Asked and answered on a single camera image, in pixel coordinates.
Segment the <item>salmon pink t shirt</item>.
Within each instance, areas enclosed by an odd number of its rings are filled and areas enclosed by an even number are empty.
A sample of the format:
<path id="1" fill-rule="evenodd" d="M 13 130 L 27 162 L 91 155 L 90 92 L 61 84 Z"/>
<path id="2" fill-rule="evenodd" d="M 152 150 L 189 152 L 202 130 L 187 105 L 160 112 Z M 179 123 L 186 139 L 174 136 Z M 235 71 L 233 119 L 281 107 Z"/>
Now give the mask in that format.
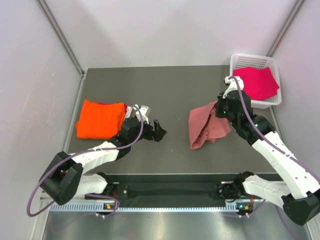
<path id="1" fill-rule="evenodd" d="M 225 118 L 216 117 L 217 101 L 190 111 L 188 117 L 189 144 L 192 150 L 199 149 L 208 141 L 226 137 L 231 128 Z"/>

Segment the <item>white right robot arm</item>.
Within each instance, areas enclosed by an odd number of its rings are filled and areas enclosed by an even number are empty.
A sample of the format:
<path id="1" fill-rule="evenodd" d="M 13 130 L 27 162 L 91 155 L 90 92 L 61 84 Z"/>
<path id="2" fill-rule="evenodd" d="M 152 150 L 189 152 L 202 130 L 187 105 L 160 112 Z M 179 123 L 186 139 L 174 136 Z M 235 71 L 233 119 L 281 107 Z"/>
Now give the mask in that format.
<path id="1" fill-rule="evenodd" d="M 239 198 L 255 195 L 283 209 L 287 217 L 303 226 L 320 212 L 320 179 L 303 166 L 282 142 L 275 127 L 251 107 L 244 91 L 220 92 L 215 115 L 226 119 L 237 135 L 260 153 L 281 177 L 280 185 L 245 171 L 234 179 Z"/>

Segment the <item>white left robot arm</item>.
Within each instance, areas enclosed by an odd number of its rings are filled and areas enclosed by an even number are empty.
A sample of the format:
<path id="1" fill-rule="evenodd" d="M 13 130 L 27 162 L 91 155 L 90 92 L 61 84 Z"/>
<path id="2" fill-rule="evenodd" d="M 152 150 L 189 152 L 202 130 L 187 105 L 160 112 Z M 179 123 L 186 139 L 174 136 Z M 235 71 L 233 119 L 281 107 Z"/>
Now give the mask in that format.
<path id="1" fill-rule="evenodd" d="M 167 131 L 158 120 L 153 124 L 140 122 L 137 117 L 125 119 L 120 131 L 102 144 L 80 154 L 57 153 L 42 175 L 41 189 L 58 205 L 68 203 L 74 197 L 98 194 L 109 198 L 114 191 L 104 173 L 87 173 L 103 164 L 123 158 L 139 140 L 160 142 Z"/>

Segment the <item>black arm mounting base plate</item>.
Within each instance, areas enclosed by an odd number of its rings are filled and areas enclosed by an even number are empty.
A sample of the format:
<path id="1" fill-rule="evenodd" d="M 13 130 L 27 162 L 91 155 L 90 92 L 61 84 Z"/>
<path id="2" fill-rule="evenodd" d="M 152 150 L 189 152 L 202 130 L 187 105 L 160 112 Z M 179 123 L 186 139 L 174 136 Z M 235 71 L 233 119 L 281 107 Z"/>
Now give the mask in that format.
<path id="1" fill-rule="evenodd" d="M 238 192 L 235 173 L 102 174 L 111 182 L 103 195 L 121 207 L 221 207 L 248 199 Z"/>

